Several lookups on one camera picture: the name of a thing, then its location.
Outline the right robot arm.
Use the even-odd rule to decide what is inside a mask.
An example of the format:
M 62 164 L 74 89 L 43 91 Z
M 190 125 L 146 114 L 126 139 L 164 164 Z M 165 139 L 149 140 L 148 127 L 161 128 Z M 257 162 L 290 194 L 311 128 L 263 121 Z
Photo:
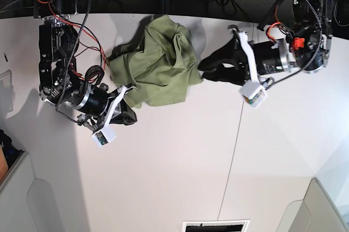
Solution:
M 35 0 L 34 18 L 39 26 L 39 95 L 56 112 L 79 126 L 97 132 L 107 124 L 132 125 L 135 112 L 126 104 L 121 88 L 110 92 L 102 80 L 106 55 L 100 41 L 86 27 L 92 0 Z M 100 63 L 85 74 L 77 70 L 76 58 L 85 33 L 97 46 Z

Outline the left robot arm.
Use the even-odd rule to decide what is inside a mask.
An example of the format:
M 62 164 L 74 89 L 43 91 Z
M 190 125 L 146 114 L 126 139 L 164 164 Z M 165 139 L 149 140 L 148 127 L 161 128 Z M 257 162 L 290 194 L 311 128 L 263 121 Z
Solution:
M 228 82 L 243 86 L 257 73 L 257 81 L 266 89 L 277 84 L 272 74 L 288 72 L 294 76 L 300 72 L 313 74 L 328 64 L 332 32 L 332 11 L 335 0 L 293 0 L 294 19 L 285 25 L 277 17 L 278 7 L 284 0 L 276 0 L 258 25 L 265 32 L 267 41 L 247 44 L 254 52 L 254 60 L 242 48 L 241 31 L 235 25 L 228 29 L 232 39 L 213 52 L 198 65 L 203 78 L 214 82 Z

